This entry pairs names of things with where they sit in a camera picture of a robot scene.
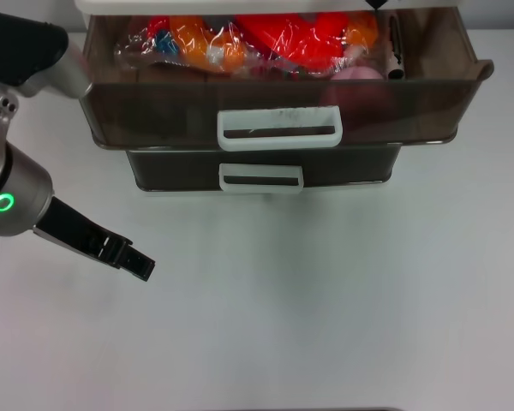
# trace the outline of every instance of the plastic bag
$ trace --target plastic bag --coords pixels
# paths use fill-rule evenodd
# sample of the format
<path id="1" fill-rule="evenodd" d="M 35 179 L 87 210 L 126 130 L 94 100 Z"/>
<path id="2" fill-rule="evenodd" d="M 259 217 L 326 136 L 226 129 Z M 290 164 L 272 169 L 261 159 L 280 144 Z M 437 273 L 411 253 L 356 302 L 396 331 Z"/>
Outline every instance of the plastic bag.
<path id="1" fill-rule="evenodd" d="M 323 77 L 366 55 L 379 38 L 374 13 L 134 17 L 117 43 L 124 67 L 170 63 L 208 73 L 271 70 Z"/>

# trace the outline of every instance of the white drawer handle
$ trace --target white drawer handle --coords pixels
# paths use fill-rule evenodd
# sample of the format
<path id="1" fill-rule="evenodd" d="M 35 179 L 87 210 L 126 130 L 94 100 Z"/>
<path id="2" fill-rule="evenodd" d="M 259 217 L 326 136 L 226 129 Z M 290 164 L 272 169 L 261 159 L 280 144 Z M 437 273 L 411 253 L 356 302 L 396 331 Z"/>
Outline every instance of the white drawer handle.
<path id="1" fill-rule="evenodd" d="M 219 185 L 226 193 L 299 194 L 304 181 L 298 166 L 220 164 Z"/>
<path id="2" fill-rule="evenodd" d="M 282 135 L 282 129 L 304 130 L 326 128 L 326 134 Z M 266 130 L 264 137 L 229 138 L 230 132 L 255 134 Z M 343 137 L 341 113 L 335 106 L 300 107 L 295 109 L 273 110 L 227 110 L 220 111 L 217 117 L 219 146 L 227 152 L 249 152 L 262 150 L 295 150 L 302 148 L 327 148 L 337 146 Z"/>

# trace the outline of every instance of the red toy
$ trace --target red toy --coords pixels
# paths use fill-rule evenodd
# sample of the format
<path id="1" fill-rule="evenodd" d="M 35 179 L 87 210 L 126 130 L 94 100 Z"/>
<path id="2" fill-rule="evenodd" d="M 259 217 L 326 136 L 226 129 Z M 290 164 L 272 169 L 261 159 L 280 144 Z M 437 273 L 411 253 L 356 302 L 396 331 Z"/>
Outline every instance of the red toy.
<path id="1" fill-rule="evenodd" d="M 326 72 L 343 58 L 346 13 L 318 13 L 314 24 L 296 14 L 238 15 L 236 21 L 276 54 L 311 72 Z"/>

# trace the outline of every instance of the brown translucent drawer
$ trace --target brown translucent drawer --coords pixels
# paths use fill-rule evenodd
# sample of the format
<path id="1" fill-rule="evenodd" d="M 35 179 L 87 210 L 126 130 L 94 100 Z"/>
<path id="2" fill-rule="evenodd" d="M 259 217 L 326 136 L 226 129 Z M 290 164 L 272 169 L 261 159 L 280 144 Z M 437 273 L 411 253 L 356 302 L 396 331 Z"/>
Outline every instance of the brown translucent drawer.
<path id="1" fill-rule="evenodd" d="M 123 150 L 218 148 L 218 112 L 339 107 L 339 146 L 447 142 L 481 83 L 456 8 L 399 10 L 405 80 L 236 80 L 189 68 L 120 69 L 114 44 L 126 16 L 93 16 L 85 55 L 94 87 L 82 106 L 99 146 Z"/>
<path id="2" fill-rule="evenodd" d="M 300 166 L 304 187 L 386 182 L 399 145 L 342 146 L 263 152 L 128 152 L 137 186 L 145 191 L 218 191 L 220 164 Z"/>

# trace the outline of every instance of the green led light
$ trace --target green led light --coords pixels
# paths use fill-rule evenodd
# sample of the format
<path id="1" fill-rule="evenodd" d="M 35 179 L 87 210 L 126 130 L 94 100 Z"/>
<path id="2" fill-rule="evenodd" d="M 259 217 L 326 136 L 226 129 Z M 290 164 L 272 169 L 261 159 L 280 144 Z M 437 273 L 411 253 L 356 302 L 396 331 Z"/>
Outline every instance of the green led light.
<path id="1" fill-rule="evenodd" d="M 5 212 L 14 206 L 15 199 L 10 193 L 0 194 L 0 212 Z"/>

